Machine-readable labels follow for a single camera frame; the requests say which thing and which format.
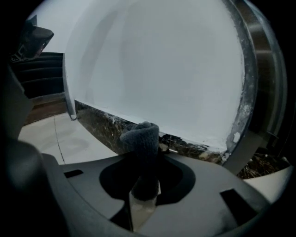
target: white floor tile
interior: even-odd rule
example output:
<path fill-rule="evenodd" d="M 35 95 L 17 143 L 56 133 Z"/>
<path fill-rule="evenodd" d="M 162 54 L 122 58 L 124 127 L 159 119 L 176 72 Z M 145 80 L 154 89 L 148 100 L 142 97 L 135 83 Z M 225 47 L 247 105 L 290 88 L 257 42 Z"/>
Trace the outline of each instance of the white floor tile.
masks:
<path fill-rule="evenodd" d="M 290 166 L 271 175 L 244 181 L 259 191 L 269 202 L 274 203 L 284 191 L 292 171 L 293 167 Z"/>
<path fill-rule="evenodd" d="M 34 145 L 42 153 L 53 155 L 59 164 L 64 164 L 56 138 L 54 117 L 24 126 L 18 139 Z"/>
<path fill-rule="evenodd" d="M 66 164 L 100 160 L 117 156 L 68 114 L 55 116 L 55 128 Z"/>

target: gray cloth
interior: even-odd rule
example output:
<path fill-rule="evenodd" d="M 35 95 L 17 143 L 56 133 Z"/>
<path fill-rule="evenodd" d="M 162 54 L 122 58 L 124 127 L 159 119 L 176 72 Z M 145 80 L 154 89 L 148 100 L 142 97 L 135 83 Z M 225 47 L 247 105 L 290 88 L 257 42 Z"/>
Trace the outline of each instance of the gray cloth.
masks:
<path fill-rule="evenodd" d="M 159 127 L 149 122 L 128 126 L 120 137 L 120 140 L 127 144 L 138 158 L 140 177 L 131 193 L 142 201 L 151 200 L 158 193 L 159 181 L 156 177 L 158 137 Z"/>

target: gray fabric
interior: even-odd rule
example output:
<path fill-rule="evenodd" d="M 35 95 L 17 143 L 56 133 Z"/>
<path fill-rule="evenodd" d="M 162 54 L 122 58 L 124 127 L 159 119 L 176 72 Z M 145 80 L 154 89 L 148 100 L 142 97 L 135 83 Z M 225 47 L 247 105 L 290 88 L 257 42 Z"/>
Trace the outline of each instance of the gray fabric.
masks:
<path fill-rule="evenodd" d="M 159 182 L 156 177 L 156 159 L 158 154 L 159 127 L 143 122 L 124 129 L 120 140 L 134 151 L 140 164 L 140 177 L 131 193 L 136 199 L 147 201 L 158 194 Z"/>

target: tile grout line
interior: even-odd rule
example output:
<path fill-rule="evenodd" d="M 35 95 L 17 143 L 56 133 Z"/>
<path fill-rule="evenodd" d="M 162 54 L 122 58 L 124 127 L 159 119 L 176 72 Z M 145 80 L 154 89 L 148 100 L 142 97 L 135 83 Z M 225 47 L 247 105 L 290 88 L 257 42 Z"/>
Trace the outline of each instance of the tile grout line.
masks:
<path fill-rule="evenodd" d="M 64 157 L 63 157 L 63 154 L 62 154 L 62 151 L 61 151 L 61 148 L 60 148 L 59 139 L 57 138 L 57 132 L 56 132 L 56 117 L 55 117 L 55 116 L 54 116 L 54 122 L 55 122 L 55 136 L 56 136 L 56 140 L 57 140 L 57 145 L 58 145 L 58 147 L 59 147 L 60 154 L 61 154 L 61 156 L 62 156 L 62 159 L 63 159 L 63 161 L 64 161 L 64 164 L 66 164 L 66 163 L 65 163 L 65 160 L 64 160 Z"/>

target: wall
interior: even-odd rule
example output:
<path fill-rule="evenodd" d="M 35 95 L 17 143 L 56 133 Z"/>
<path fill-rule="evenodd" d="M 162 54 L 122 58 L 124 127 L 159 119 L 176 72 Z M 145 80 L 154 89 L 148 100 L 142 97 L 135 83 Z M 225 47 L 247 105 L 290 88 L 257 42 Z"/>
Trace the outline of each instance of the wall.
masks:
<path fill-rule="evenodd" d="M 219 151 L 242 65 L 234 24 L 216 0 L 93 1 L 66 49 L 72 101 Z"/>
<path fill-rule="evenodd" d="M 37 15 L 37 24 L 50 29 L 54 37 L 43 52 L 65 53 L 72 30 L 92 0 L 45 0 L 29 19 Z"/>

